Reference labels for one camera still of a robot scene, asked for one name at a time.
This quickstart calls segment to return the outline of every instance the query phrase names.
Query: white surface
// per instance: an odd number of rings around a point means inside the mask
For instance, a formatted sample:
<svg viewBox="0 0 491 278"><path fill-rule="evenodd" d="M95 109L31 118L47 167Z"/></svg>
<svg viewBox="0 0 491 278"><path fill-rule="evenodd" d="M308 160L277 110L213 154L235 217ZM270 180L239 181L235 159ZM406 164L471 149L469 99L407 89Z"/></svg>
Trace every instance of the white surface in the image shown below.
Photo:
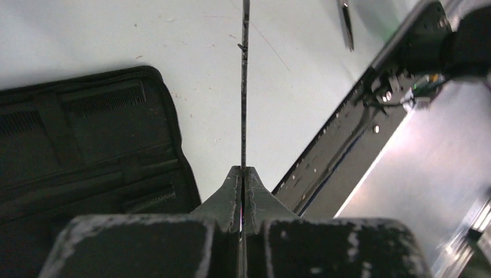
<svg viewBox="0 0 491 278"><path fill-rule="evenodd" d="M272 190L416 0L251 4L248 165ZM240 164L241 0L0 1L0 89L156 67L206 200Z"/></svg>

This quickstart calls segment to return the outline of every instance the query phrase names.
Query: black case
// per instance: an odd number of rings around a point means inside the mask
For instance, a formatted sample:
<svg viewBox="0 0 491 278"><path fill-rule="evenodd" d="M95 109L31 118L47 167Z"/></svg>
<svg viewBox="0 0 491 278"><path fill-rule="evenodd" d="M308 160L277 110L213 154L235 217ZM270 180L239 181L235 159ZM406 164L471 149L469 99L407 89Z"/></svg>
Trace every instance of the black case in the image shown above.
<svg viewBox="0 0 491 278"><path fill-rule="evenodd" d="M0 277L35 276L76 215L201 203L155 68L5 90L0 105Z"/></svg>

